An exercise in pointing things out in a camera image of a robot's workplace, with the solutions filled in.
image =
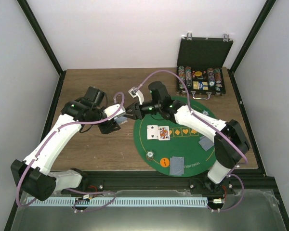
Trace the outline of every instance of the metal clamp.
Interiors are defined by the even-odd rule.
[[[187,34],[186,34],[186,40],[192,40],[192,32],[188,32]]]
[[[208,100],[210,98],[210,96],[211,96],[211,93],[208,93],[208,97],[207,98],[195,98],[196,92],[191,92],[191,93],[193,95],[193,99],[194,100]]]
[[[223,35],[223,42],[229,42],[229,34],[224,34]]]

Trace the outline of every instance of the wooden table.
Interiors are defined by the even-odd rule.
[[[84,96],[89,86],[95,86],[106,92],[110,105],[113,103],[113,95],[122,91],[126,97],[124,106],[128,106],[135,101],[128,94],[128,90],[133,86],[138,86],[145,77],[159,69],[68,70],[53,122],[57,120],[64,105],[70,100]],[[175,72],[175,68],[166,69]],[[226,94],[224,96],[211,96],[209,100],[200,100],[200,102],[219,119],[237,120],[247,135],[243,117],[225,68],[223,68],[223,75]],[[175,77],[168,73],[157,73],[141,88],[146,100],[151,98],[147,86],[156,80],[162,81],[166,85],[170,95],[176,95]],[[133,126],[134,121],[129,119],[127,123],[121,125],[121,130],[108,135],[101,134],[97,126],[93,126],[89,132],[84,134],[77,133],[62,150],[52,170],[67,170],[72,167],[81,170],[152,170],[138,155],[133,141]],[[258,168],[252,149],[248,151],[246,156],[249,164],[242,165],[242,168]]]

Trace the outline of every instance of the green poker mat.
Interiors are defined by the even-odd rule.
[[[174,100],[187,103],[184,97],[174,96]],[[216,118],[214,114],[204,105],[191,100],[191,107],[198,111],[207,111],[210,117]],[[184,157],[184,174],[174,177],[190,177],[200,174],[210,168],[216,158],[214,147],[205,151],[200,144],[200,137],[203,135],[191,128],[174,124],[168,120],[162,120],[161,115],[146,115],[142,120],[136,120],[133,130],[134,142],[139,155],[152,168],[163,174],[169,174],[170,158],[173,156]],[[170,141],[148,140],[147,125],[169,126]],[[154,159],[147,160],[147,151],[154,152]]]

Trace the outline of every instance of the poker chip case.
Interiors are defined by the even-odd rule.
[[[191,94],[226,94],[221,70],[233,41],[224,38],[194,38],[191,33],[181,37],[177,74]],[[177,80],[177,93],[186,93]]]

